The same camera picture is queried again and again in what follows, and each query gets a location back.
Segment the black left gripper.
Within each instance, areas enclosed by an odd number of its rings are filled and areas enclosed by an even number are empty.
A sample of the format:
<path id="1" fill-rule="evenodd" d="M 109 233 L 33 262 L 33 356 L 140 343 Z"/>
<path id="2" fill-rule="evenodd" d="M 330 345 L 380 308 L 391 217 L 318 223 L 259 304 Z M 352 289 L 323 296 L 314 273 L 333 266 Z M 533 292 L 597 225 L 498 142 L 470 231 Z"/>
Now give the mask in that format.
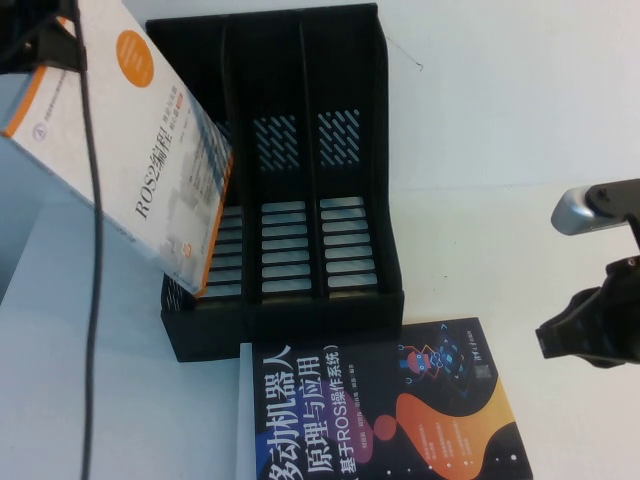
<path id="1" fill-rule="evenodd" d="M 1 74 L 30 73 L 41 66 L 85 72 L 85 49 L 63 25 L 74 20 L 74 7 L 74 1 L 2 1 Z"/>

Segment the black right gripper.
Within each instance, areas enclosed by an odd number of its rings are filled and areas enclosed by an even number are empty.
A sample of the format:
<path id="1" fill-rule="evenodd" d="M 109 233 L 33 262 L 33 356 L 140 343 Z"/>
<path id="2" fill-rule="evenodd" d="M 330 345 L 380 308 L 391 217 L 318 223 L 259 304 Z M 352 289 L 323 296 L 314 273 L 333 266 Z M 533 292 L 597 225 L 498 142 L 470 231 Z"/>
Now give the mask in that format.
<path id="1" fill-rule="evenodd" d="M 610 306 L 639 299 L 639 257 L 610 263 L 605 272 L 601 287 L 576 293 L 536 329 L 544 358 L 576 356 L 602 369 L 639 364 L 639 306 Z"/>

